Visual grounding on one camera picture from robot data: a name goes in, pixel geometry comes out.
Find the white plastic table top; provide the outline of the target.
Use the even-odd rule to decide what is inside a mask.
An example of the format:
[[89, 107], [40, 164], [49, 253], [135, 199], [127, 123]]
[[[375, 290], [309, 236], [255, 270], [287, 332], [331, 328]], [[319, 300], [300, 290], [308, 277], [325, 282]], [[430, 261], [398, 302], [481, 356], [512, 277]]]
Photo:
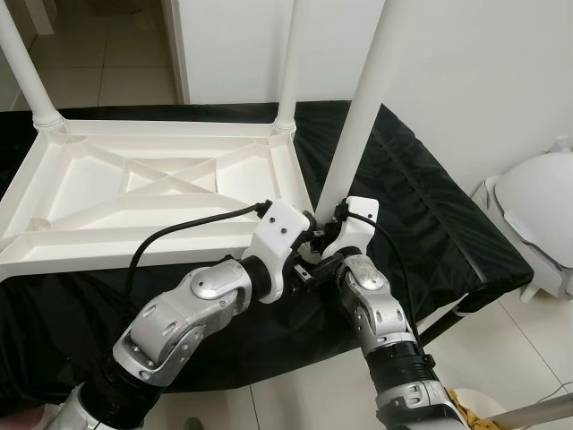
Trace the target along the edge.
[[66, 120], [36, 136], [0, 198], [0, 281], [123, 269], [149, 235], [230, 211], [161, 237], [141, 263], [238, 255], [259, 222], [247, 206], [266, 201], [312, 211], [292, 135], [269, 124]]

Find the black table cloth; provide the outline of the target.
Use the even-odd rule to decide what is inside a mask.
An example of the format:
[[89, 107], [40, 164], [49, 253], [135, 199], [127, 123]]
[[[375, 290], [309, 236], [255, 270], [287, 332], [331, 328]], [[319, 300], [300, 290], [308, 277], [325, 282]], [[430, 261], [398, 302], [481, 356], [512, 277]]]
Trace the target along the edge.
[[[439, 164], [409, 120], [378, 112], [351, 192], [376, 198], [381, 228], [369, 255], [426, 318], [464, 296], [500, 297], [533, 272]], [[124, 269], [12, 276], [0, 282], [0, 417], [60, 404], [86, 380], [132, 316]], [[173, 392], [244, 388], [355, 348], [331, 284], [253, 305], [206, 337]]]

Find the yellow cloth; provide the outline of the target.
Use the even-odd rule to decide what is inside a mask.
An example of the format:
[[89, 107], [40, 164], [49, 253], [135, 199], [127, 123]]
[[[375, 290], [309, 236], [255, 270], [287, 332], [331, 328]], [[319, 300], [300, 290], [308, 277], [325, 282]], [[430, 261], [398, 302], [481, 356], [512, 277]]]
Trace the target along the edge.
[[487, 421], [487, 419], [478, 417], [472, 409], [464, 406], [461, 400], [459, 400], [456, 390], [449, 389], [448, 396], [450, 401], [453, 402], [455, 409], [458, 410], [459, 417], [462, 418], [462, 422], [467, 430], [500, 430], [498, 426], [493, 425], [492, 422]]

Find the white plastic chair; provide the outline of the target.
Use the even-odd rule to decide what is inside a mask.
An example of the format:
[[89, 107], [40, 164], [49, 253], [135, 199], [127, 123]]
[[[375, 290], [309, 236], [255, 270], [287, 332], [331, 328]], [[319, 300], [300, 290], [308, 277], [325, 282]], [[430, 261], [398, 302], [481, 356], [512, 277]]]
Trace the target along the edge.
[[573, 152], [521, 161], [502, 176], [487, 177], [472, 200], [516, 247], [533, 271], [521, 292], [527, 303], [544, 291], [572, 298]]

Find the white round bowl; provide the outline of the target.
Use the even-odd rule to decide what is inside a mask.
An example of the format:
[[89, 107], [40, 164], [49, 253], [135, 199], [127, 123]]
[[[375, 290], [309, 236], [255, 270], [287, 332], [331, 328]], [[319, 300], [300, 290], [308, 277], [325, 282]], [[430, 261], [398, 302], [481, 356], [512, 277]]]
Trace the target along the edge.
[[478, 417], [487, 419], [487, 421], [492, 422], [492, 417], [496, 417], [496, 415], [507, 412], [507, 410], [500, 405], [498, 401], [480, 391], [471, 389], [453, 390], [456, 390], [459, 400], [461, 400], [464, 406], [468, 409], [472, 409]]

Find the grey metal pole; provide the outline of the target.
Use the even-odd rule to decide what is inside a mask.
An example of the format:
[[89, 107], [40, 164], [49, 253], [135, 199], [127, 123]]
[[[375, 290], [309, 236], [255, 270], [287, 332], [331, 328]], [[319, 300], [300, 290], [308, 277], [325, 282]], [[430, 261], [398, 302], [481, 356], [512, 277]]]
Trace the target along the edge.
[[566, 417], [573, 417], [572, 393], [509, 410], [488, 418], [488, 421], [502, 430], [525, 430], [529, 426], [544, 425]]

